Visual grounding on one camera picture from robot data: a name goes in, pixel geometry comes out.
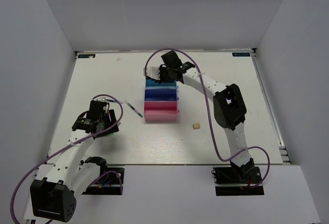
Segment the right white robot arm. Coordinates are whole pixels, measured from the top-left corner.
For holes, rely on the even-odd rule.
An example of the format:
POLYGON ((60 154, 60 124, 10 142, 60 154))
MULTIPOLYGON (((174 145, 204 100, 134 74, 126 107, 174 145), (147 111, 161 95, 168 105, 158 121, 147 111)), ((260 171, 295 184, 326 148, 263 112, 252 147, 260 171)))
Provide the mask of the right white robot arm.
POLYGON ((148 63, 145 63, 144 77, 157 84, 180 82, 204 95, 215 153, 220 161, 230 163, 232 175, 236 181, 246 181, 251 175, 254 162, 245 137, 244 123, 247 108, 240 88, 236 84, 224 85, 208 77, 201 71, 197 62, 181 50, 165 48, 164 52, 160 66, 150 67, 148 63), (178 56, 179 53, 183 53, 188 61, 182 62, 178 56), (216 121, 226 134, 230 149, 230 157, 227 159, 223 158, 218 150, 213 121, 216 121))

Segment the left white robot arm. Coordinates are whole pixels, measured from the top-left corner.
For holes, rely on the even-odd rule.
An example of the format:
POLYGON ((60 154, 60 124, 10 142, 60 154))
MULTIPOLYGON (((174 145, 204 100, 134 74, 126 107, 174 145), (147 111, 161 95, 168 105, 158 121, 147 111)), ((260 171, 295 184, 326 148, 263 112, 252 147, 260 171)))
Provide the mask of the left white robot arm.
POLYGON ((30 186, 33 214, 36 217, 68 222, 77 205, 77 198, 96 180, 108 178, 106 160, 102 157, 83 159, 96 138, 118 132, 113 109, 105 98, 92 100, 86 114, 79 116, 72 126, 69 148, 59 154, 51 170, 43 179, 35 179, 30 186))

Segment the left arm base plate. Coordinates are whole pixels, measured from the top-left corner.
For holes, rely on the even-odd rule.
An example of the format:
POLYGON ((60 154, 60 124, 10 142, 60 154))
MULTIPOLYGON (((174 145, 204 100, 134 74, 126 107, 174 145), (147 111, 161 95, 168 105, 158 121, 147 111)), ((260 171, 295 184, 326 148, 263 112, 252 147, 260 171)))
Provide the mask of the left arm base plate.
POLYGON ((90 185, 82 194, 83 195, 122 195, 124 183, 124 167, 104 166, 100 175, 102 176, 97 182, 90 185))

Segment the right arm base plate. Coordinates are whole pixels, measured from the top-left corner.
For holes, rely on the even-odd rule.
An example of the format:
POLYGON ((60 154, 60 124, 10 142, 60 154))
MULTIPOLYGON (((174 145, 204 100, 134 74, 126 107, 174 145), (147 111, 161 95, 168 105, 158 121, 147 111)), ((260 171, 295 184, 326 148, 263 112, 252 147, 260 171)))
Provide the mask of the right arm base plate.
POLYGON ((214 177, 216 196, 265 195, 260 183, 262 176, 259 167, 255 167, 243 179, 240 179, 230 167, 214 167, 211 174, 214 177))

